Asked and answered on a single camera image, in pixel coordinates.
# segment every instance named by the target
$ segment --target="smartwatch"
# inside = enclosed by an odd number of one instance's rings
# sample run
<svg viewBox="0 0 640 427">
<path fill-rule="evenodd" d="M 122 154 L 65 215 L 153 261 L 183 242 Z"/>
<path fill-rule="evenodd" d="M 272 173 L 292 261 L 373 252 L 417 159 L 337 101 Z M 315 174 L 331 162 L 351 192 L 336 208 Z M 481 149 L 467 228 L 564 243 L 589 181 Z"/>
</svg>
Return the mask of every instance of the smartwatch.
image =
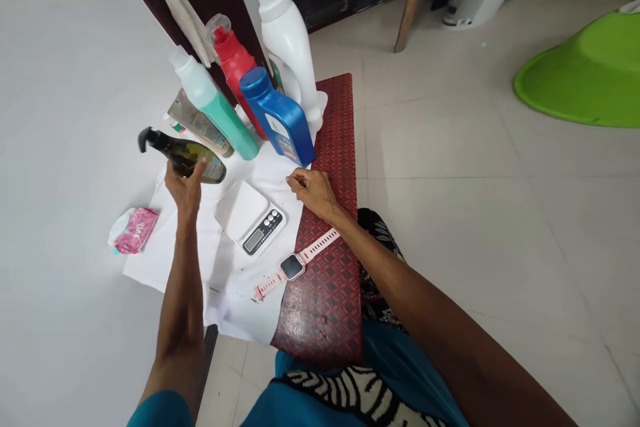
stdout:
<svg viewBox="0 0 640 427">
<path fill-rule="evenodd" d="M 307 264 L 325 248 L 329 247 L 340 234 L 336 229 L 329 230 L 325 235 L 320 237 L 309 247 L 305 248 L 298 254 L 288 255 L 282 262 L 278 271 L 267 279 L 264 284 L 255 288 L 253 299 L 257 302 L 262 301 L 264 297 L 278 285 L 287 280 L 295 280 L 305 273 Z"/>
</svg>

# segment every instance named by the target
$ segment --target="pink watch strap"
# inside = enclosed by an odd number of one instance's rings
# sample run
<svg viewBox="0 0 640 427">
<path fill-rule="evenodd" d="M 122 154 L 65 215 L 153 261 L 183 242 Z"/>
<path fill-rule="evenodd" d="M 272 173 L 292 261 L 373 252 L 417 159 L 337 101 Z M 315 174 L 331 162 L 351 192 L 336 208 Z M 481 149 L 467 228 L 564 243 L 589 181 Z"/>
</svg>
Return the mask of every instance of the pink watch strap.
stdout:
<svg viewBox="0 0 640 427">
<path fill-rule="evenodd" d="M 336 229 L 331 229 L 320 237 L 313 245 L 310 245 L 300 252 L 299 255 L 305 260 L 305 265 L 308 264 L 317 254 L 329 247 L 339 236 L 340 234 L 338 234 Z"/>
<path fill-rule="evenodd" d="M 329 230 L 326 234 L 320 237 L 316 242 L 305 248 L 300 254 L 298 254 L 305 261 L 305 265 L 307 265 L 317 254 L 322 252 L 325 248 L 329 247 L 331 243 L 336 240 L 340 234 L 336 229 Z M 278 285 L 287 281 L 287 277 L 281 268 L 278 268 L 278 271 L 273 274 L 271 277 L 267 279 L 264 284 L 258 285 L 255 288 L 255 294 L 253 299 L 257 302 L 261 302 L 265 296 L 273 289 L 275 289 Z"/>
<path fill-rule="evenodd" d="M 269 277 L 264 284 L 258 285 L 255 288 L 253 299 L 261 302 L 262 299 L 264 299 L 271 290 L 275 289 L 278 285 L 283 284 L 286 281 L 287 278 L 285 277 L 285 273 L 280 267 L 278 267 L 278 271 L 275 274 Z"/>
</svg>

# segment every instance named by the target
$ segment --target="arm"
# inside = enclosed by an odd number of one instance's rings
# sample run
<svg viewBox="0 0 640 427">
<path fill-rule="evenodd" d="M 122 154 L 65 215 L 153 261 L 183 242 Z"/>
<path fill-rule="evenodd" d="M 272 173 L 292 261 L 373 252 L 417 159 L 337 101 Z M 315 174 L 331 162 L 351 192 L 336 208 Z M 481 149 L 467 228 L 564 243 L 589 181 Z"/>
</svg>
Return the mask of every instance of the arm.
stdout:
<svg viewBox="0 0 640 427">
<path fill-rule="evenodd" d="M 198 389 L 204 368 L 203 298 L 195 222 L 200 207 L 201 161 L 190 178 L 182 178 L 167 162 L 165 183 L 178 207 L 173 264 L 160 311 L 155 361 L 142 404 L 162 390 L 180 394 L 195 419 Z"/>
<path fill-rule="evenodd" d="M 287 183 L 347 242 L 389 307 L 447 381 L 471 425 L 575 426 L 540 384 L 453 300 L 339 206 L 326 173 L 296 169 Z"/>
</svg>

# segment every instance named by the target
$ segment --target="red bottle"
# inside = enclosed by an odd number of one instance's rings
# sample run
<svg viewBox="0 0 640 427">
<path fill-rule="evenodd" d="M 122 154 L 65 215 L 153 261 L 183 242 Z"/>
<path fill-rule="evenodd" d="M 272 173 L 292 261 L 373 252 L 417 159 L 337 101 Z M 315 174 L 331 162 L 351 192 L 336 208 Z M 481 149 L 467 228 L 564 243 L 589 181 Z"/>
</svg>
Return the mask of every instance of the red bottle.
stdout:
<svg viewBox="0 0 640 427">
<path fill-rule="evenodd" d="M 253 110 L 249 107 L 249 104 L 245 100 L 245 96 L 240 91 L 240 79 L 242 76 L 257 64 L 254 58 L 249 54 L 246 48 L 244 48 L 238 38 L 235 36 L 233 30 L 231 30 L 231 21 L 226 15 L 220 13 L 216 14 L 211 20 L 207 22 L 207 30 L 213 41 L 213 48 L 220 57 L 220 65 L 222 71 L 227 79 L 227 85 L 235 95 L 238 103 L 245 111 L 249 120 L 255 127 L 258 135 L 264 140 L 269 140 L 267 134 L 260 126 L 260 122 L 255 117 Z"/>
</svg>

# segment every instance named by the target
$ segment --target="olive oil bottle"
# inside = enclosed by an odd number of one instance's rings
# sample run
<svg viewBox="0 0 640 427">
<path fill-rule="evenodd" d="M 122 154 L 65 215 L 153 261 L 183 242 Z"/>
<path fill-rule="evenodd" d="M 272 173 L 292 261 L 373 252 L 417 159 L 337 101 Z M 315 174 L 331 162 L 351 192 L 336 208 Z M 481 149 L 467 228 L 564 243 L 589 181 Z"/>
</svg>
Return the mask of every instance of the olive oil bottle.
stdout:
<svg viewBox="0 0 640 427">
<path fill-rule="evenodd" d="M 147 143 L 169 159 L 175 169 L 185 177 L 191 177 L 195 164 L 201 157 L 209 158 L 207 168 L 202 174 L 202 183 L 220 183 L 227 175 L 225 164 L 201 143 L 169 137 L 151 127 L 145 128 L 138 135 L 141 152 L 147 151 Z"/>
</svg>

